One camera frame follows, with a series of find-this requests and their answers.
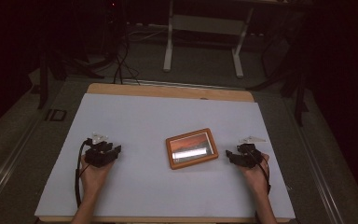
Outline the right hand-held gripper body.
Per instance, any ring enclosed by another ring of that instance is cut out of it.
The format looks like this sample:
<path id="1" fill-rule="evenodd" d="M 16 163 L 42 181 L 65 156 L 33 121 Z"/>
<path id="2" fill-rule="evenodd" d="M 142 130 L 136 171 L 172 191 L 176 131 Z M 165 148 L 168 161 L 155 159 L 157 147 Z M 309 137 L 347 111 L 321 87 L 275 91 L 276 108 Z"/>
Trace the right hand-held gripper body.
<path id="1" fill-rule="evenodd" d="M 233 164 L 246 168 L 254 168 L 263 160 L 262 153 L 255 147 L 256 143 L 265 143 L 264 139 L 249 136 L 240 140 L 240 145 L 245 144 L 245 153 L 240 153 L 236 158 L 231 159 Z"/>

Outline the white metal desk frame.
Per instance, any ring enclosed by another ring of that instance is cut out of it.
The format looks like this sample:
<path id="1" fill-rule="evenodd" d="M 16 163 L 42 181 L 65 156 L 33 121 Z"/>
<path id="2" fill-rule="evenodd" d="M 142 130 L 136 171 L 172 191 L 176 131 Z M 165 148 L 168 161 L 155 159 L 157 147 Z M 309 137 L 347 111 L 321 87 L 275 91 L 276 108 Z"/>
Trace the white metal desk frame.
<path id="1" fill-rule="evenodd" d="M 168 38 L 163 63 L 163 71 L 170 72 L 172 68 L 172 51 L 173 42 L 172 34 L 174 30 L 201 32 L 220 35 L 235 35 L 239 38 L 238 44 L 231 50 L 232 60 L 237 78 L 243 78 L 240 52 L 244 38 L 246 37 L 254 8 L 250 7 L 244 21 L 226 20 L 208 17 L 198 17 L 175 14 L 173 12 L 174 0 L 169 1 L 169 18 L 168 18 Z"/>

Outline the white table mat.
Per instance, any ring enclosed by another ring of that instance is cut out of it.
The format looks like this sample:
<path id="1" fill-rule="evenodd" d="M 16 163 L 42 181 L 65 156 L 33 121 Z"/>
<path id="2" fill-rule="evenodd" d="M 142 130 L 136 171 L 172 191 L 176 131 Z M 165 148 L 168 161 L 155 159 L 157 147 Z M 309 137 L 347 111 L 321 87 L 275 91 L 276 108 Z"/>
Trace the white table mat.
<path id="1" fill-rule="evenodd" d="M 204 128 L 212 132 L 218 159 L 171 169 L 166 139 Z M 252 195 L 225 155 L 249 136 L 260 138 L 257 149 L 269 155 L 269 198 L 275 216 L 295 215 L 258 104 L 86 94 L 36 208 L 41 219 L 70 217 L 76 211 L 78 150 L 92 133 L 122 147 L 104 185 L 97 217 L 161 217 L 167 222 L 179 217 L 252 217 Z"/>

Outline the wooden picture frame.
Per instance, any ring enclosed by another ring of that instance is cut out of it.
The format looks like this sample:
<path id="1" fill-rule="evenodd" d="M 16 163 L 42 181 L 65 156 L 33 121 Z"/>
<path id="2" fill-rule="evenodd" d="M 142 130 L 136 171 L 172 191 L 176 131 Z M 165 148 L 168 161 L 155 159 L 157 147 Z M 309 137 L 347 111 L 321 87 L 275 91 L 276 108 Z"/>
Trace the wooden picture frame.
<path id="1" fill-rule="evenodd" d="M 182 169 L 219 157 L 209 128 L 183 133 L 165 140 L 170 167 Z"/>

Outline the black floor socket plate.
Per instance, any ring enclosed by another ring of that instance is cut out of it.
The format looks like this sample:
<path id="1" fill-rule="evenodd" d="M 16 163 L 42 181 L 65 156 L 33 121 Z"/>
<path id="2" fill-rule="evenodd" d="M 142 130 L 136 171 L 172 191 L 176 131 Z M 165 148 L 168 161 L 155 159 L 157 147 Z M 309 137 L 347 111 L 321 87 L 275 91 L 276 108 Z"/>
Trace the black floor socket plate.
<path id="1" fill-rule="evenodd" d="M 66 110 L 49 109 L 45 116 L 45 121 L 64 121 L 67 115 Z"/>

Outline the metal floor rail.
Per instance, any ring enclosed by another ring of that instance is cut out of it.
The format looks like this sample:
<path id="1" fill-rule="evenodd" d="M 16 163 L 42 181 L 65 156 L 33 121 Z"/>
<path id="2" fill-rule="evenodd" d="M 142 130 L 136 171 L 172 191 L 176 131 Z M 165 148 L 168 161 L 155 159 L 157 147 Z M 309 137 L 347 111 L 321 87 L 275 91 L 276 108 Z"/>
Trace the metal floor rail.
<path id="1" fill-rule="evenodd" d="M 284 104 L 289 114 L 292 123 L 295 126 L 297 135 L 300 138 L 301 145 L 303 146 L 306 154 L 306 159 L 309 164 L 310 173 L 315 184 L 316 189 L 318 190 L 318 194 L 322 203 L 324 205 L 324 210 L 330 220 L 330 224 L 345 224 L 342 215 L 340 214 L 336 201 L 331 193 L 331 189 L 328 186 L 326 179 L 323 175 L 321 167 L 316 160 L 316 157 L 313 153 L 312 147 L 310 145 L 310 141 L 308 140 L 305 131 L 296 121 L 295 118 L 295 103 L 291 99 L 284 99 Z"/>
<path id="2" fill-rule="evenodd" d="M 23 149 L 29 141 L 33 131 L 37 128 L 40 123 L 40 119 L 33 119 L 30 124 L 26 127 L 24 133 L 21 135 L 19 140 L 14 145 L 14 148 L 9 153 L 9 156 L 5 159 L 2 166 L 0 167 L 0 192 L 5 187 L 7 181 L 10 179 L 17 163 L 20 159 Z"/>

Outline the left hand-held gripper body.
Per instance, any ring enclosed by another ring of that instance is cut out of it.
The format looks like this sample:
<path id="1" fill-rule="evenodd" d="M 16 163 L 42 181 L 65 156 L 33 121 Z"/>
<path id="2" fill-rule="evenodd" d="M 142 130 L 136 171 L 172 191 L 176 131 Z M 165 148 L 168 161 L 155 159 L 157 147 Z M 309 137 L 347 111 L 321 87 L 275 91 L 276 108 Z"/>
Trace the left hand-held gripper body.
<path id="1" fill-rule="evenodd" d="M 86 151 L 85 162 L 95 167 L 103 167 L 106 164 L 113 162 L 118 158 L 111 150 L 102 150 L 103 142 L 107 142 L 108 136 L 98 133 L 93 133 L 91 139 L 88 139 L 86 145 L 89 149 Z"/>

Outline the metal floor strip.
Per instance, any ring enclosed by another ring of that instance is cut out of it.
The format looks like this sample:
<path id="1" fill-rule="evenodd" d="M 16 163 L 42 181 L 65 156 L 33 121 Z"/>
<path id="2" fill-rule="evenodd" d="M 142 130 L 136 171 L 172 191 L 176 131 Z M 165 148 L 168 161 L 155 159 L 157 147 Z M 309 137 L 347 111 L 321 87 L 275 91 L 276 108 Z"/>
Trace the metal floor strip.
<path id="1" fill-rule="evenodd" d="M 213 85 L 199 85 L 199 84 L 186 84 L 175 82 L 162 82 L 162 81 L 150 81 L 150 80 L 133 80 L 124 79 L 121 84 L 138 85 L 138 86 L 158 86 L 158 87 L 176 87 L 176 88 L 191 88 L 191 89 L 209 89 L 209 90 L 225 90 L 225 91 L 246 91 L 244 87 L 221 87 Z"/>

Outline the person's left hand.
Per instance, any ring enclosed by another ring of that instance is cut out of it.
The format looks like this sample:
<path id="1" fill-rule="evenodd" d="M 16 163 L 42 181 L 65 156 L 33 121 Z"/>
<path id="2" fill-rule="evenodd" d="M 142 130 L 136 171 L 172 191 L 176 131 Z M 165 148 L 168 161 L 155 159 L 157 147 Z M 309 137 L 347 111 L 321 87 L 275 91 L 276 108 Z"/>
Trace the person's left hand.
<path id="1" fill-rule="evenodd" d="M 81 181 L 84 190 L 83 200 L 96 200 L 105 183 L 108 174 L 114 163 L 110 162 L 103 167 L 95 167 L 85 162 L 85 157 L 81 158 Z"/>

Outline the black metal stand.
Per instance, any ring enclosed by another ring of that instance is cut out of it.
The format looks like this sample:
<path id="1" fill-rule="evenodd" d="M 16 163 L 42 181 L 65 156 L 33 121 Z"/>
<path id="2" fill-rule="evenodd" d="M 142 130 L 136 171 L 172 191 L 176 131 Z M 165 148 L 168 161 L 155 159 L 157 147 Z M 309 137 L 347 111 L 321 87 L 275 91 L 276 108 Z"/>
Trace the black metal stand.
<path id="1" fill-rule="evenodd" d="M 295 110 L 294 110 L 294 117 L 296 123 L 302 127 L 302 113 L 305 108 L 304 104 L 304 96 L 305 96 L 305 89 L 306 89 L 306 73 L 295 71 L 287 76 L 285 83 L 283 84 L 280 93 L 282 97 L 289 98 L 296 93 L 295 98 Z"/>

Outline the person's right hand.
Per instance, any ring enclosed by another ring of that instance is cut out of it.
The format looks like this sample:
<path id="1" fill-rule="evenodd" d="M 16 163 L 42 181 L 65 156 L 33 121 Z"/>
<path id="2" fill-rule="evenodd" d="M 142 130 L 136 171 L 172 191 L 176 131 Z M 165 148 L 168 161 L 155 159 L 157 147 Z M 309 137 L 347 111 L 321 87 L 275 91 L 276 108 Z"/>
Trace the person's right hand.
<path id="1" fill-rule="evenodd" d="M 267 193 L 269 195 L 269 155 L 262 154 L 263 160 L 254 168 L 246 168 L 239 166 L 251 192 Z"/>

